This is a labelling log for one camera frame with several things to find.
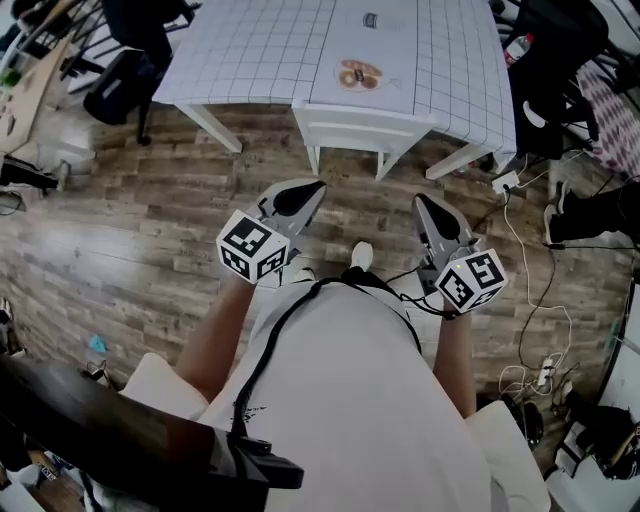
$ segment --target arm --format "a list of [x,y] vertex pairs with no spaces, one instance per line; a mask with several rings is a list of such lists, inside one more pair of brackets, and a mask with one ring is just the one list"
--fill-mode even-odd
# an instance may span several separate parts
[[[445,310],[453,310],[446,300]],[[471,367],[471,314],[453,320],[442,319],[433,374],[463,418],[476,412]]]
[[255,288],[231,276],[178,358],[176,373],[209,401],[227,381]]

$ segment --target grid paper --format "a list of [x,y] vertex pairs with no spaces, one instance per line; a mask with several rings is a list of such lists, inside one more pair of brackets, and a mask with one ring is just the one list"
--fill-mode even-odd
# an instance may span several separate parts
[[[349,5],[349,0],[337,1]],[[413,113],[434,114],[435,131],[512,155],[511,87],[489,4],[416,2],[415,25],[407,20],[407,27],[416,27],[418,44],[403,55],[416,62]],[[208,0],[187,29],[154,100],[203,105],[309,99],[335,3]]]

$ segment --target white sleeve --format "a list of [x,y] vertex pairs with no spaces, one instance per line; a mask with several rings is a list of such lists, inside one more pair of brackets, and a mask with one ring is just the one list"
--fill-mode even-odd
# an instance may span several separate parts
[[209,402],[157,354],[145,354],[120,394],[154,409],[197,420]]
[[547,486],[522,432],[504,402],[498,400],[467,418],[491,476],[502,487],[510,512],[548,512]]

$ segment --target blue object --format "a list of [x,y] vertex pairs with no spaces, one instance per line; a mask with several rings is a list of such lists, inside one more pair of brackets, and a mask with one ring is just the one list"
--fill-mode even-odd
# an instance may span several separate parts
[[95,350],[96,352],[104,353],[107,351],[107,344],[100,336],[94,334],[89,340],[89,348]]

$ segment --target white chair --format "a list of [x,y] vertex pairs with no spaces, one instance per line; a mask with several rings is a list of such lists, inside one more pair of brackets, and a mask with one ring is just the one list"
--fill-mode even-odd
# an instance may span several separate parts
[[319,172],[320,148],[359,149],[378,153],[376,180],[381,180],[435,124],[432,116],[420,118],[300,99],[293,101],[292,108],[315,175]]

